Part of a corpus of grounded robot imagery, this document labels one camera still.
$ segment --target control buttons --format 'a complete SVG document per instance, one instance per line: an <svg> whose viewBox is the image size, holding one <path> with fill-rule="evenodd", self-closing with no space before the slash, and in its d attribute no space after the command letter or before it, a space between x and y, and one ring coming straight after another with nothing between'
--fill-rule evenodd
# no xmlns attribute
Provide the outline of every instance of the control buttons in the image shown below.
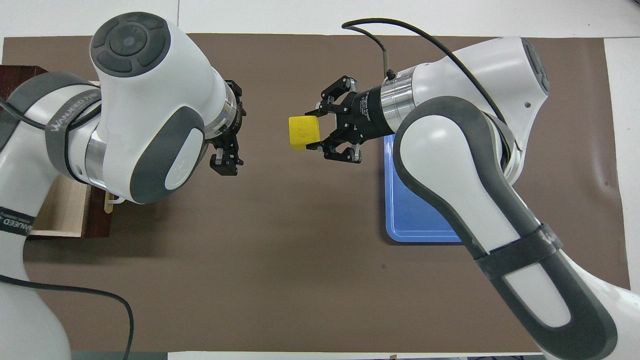
<svg viewBox="0 0 640 360"><path fill-rule="evenodd" d="M533 70L540 87L542 87L545 94L548 94L549 79L547 77L547 71L542 65L542 60L540 60L540 56L538 55L536 48L533 47L533 45L531 45L531 43L526 39L522 39L522 45L524 46L527 59L529 60L529 65L531 65L531 69Z"/></svg>
<svg viewBox="0 0 640 360"><path fill-rule="evenodd" d="M137 54L147 44L147 33L137 25L127 24L111 32L109 45L120 56Z"/></svg>
<svg viewBox="0 0 640 360"><path fill-rule="evenodd" d="M131 71L131 61L122 58L116 58L115 56L107 53L106 51L101 52L98 55L98 62L104 66L105 68L115 71L115 72L130 72Z"/></svg>
<svg viewBox="0 0 640 360"><path fill-rule="evenodd" d="M119 15L93 36L91 57L101 71L130 78L154 69L169 52L171 33L167 22L153 14Z"/></svg>
<svg viewBox="0 0 640 360"><path fill-rule="evenodd" d="M104 43L107 41L107 35L109 34L109 32L113 28L118 26L118 24L119 24L118 19L111 19L105 22L104 25L102 25L100 29L96 31L95 35L93 36L93 41L91 42L91 45L93 47L103 46Z"/></svg>
<svg viewBox="0 0 640 360"><path fill-rule="evenodd" d="M138 61L142 66L149 66L154 62L164 49L164 35L155 33L147 44L147 48L138 56Z"/></svg>
<svg viewBox="0 0 640 360"><path fill-rule="evenodd" d="M164 26L164 20L149 13L130 13L126 16L127 21L142 23L147 29L154 30Z"/></svg>

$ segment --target gray strap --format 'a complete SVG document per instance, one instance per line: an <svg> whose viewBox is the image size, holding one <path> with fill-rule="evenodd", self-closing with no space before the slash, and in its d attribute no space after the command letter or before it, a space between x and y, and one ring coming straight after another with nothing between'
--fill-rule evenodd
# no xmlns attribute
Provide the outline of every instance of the gray strap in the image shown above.
<svg viewBox="0 0 640 360"><path fill-rule="evenodd" d="M562 247L562 242L547 225L542 225L533 234L507 244L491 254L476 259L484 275L489 279L497 279L539 263L553 255Z"/></svg>
<svg viewBox="0 0 640 360"><path fill-rule="evenodd" d="M69 126L77 120L84 110L99 100L100 89L98 88L81 92L69 99L45 127L45 141L49 160L59 173L81 183L84 181L74 175L69 165Z"/></svg>
<svg viewBox="0 0 640 360"><path fill-rule="evenodd" d="M68 72L45 72L37 75L16 88L7 102L18 111L25 113L45 95L71 85L91 85L87 80ZM20 120L3 111L0 115L0 151L4 149Z"/></svg>
<svg viewBox="0 0 640 360"><path fill-rule="evenodd" d="M36 218L0 206L0 231L27 236Z"/></svg>

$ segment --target blue cutting board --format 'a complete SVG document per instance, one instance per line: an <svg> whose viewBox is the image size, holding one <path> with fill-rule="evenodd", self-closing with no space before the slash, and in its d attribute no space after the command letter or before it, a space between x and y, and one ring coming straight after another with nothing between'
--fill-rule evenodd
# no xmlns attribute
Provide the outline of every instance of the blue cutting board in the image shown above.
<svg viewBox="0 0 640 360"><path fill-rule="evenodd" d="M412 193L398 177L393 160L394 137L384 137L385 213L389 236L404 244L461 243L438 210Z"/></svg>

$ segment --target black cable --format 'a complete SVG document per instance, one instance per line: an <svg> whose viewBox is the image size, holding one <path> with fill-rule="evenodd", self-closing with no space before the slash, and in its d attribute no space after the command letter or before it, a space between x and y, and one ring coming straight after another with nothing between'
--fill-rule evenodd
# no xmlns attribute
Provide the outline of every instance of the black cable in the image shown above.
<svg viewBox="0 0 640 360"><path fill-rule="evenodd" d="M6 102L2 98L0 98L0 107L5 109L9 114L14 116L18 120L20 120L22 122L25 122L25 123L33 126L33 127L36 127L36 128L38 128L40 130L44 130L45 127L46 127L46 125L41 124L41 123L39 123L39 122L37 122L35 120L32 120L32 119L28 118L25 114L20 112L20 110L16 109L13 105L11 105L10 103ZM71 124L69 126L69 131L75 130L75 129L81 127L82 125L85 125L89 120L93 119L96 115L98 115L101 110L102 110L102 104L99 104L93 110L91 110L88 113L84 114L83 116L79 117L73 124Z"/></svg>
<svg viewBox="0 0 640 360"><path fill-rule="evenodd" d="M393 79L396 78L396 73L394 73L394 71L389 68L389 57L387 55L387 49L382 44L382 41L380 41L372 33L368 32L368 31L366 31L364 29L360 29L360 28L357 28L355 26L348 26L346 28L343 26L343 28L346 29L346 30L353 30L353 31L356 31L358 33L361 33L361 34L365 35L366 37L370 38L371 40L375 41L376 44L378 46L380 46L380 49L382 50L382 65L385 68L385 77L388 80L393 80Z"/></svg>
<svg viewBox="0 0 640 360"><path fill-rule="evenodd" d="M16 286L22 286L23 288L31 288L31 289L38 289L38 290L71 291L74 293L100 295L100 296L108 297L108 298L119 301L127 309L127 314L129 315L129 339L127 340L127 348L125 349L124 356L122 359L127 360L127 358L129 357L129 352L131 351L131 343L133 342L133 310L131 310L131 306L129 305L129 303L122 297L114 293L110 293L108 291L95 290L95 289L89 289L89 288L80 288L77 286L43 284L41 282L14 279L13 277L8 277L4 275L0 275L0 282L5 282L6 284L11 284Z"/></svg>
<svg viewBox="0 0 640 360"><path fill-rule="evenodd" d="M502 113L498 109L498 106L495 104L495 102L493 101L491 96L489 96L489 93L484 89L484 87L476 79L476 77L471 73L471 71L469 71L469 69L467 69L467 67L462 63L462 61L460 61L460 59L458 59L458 57L456 55L453 54L452 51L450 51L446 46L444 46L436 38L432 37L428 33L424 32L423 30L421 30L419 28L416 28L415 26L413 26L411 24L407 24L406 22L402 22L402 21L394 20L394 19L386 19L386 18L383 18L383 17L372 17L372 18L368 18L368 19L358 19L358 20L347 21L344 24L342 24L342 28L346 29L346 28L349 28L351 26L362 25L362 24L389 24L389 25L396 25L396 26L400 26L401 28L405 28L407 30L410 30L410 31L422 36L423 38L429 40L433 45L436 45L443 53L445 53L447 55L447 57L449 57L460 68L460 70L462 70L462 72L465 73L465 75L469 78L469 80L471 80L471 82L474 84L476 89L478 89L478 91L480 91L480 94L482 94L482 96L484 97L486 102L489 104L489 106L491 106L491 109L493 110L493 112L495 112L496 116L498 116L498 119L500 119L500 121L502 121L505 124L507 123L504 120L504 117L502 116Z"/></svg>
<svg viewBox="0 0 640 360"><path fill-rule="evenodd" d="M2 98L0 98L0 106L2 106L2 108L4 108L9 114L13 115L15 118L19 119L20 121L23 121L33 127L37 127L40 130L44 130L45 126L43 124L37 121L31 120L28 117L24 116L24 114L20 112L20 110L14 108L13 105L6 102Z"/></svg>

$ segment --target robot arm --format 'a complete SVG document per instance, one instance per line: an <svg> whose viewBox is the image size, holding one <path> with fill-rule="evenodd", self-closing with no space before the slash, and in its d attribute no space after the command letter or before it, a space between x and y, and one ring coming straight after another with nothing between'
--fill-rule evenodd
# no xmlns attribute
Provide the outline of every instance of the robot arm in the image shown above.
<svg viewBox="0 0 640 360"><path fill-rule="evenodd" d="M633 357L640 342L640 297L576 265L511 187L548 94L536 51L526 40L500 38L455 55L491 94L505 122L445 58L403 70L363 92L343 86L350 92L339 106L325 96L334 84L307 116L335 112L337 130L306 148L321 149L330 160L359 163L363 142L395 133L400 179L452 225L547 359ZM343 78L337 83L355 84ZM308 119L291 118L290 125L299 120ZM315 136L301 132L305 136L292 137L292 145ZM344 142L352 146L338 153L335 148Z"/></svg>
<svg viewBox="0 0 640 360"><path fill-rule="evenodd" d="M100 88L42 74L11 94L13 115L1 115L0 275L28 279L22 247L58 174L146 204L182 186L209 143L218 173L236 175L243 164L242 90L176 26L123 14L100 27L90 53ZM0 304L0 357L70 359L62 326L35 291L0 282Z"/></svg>

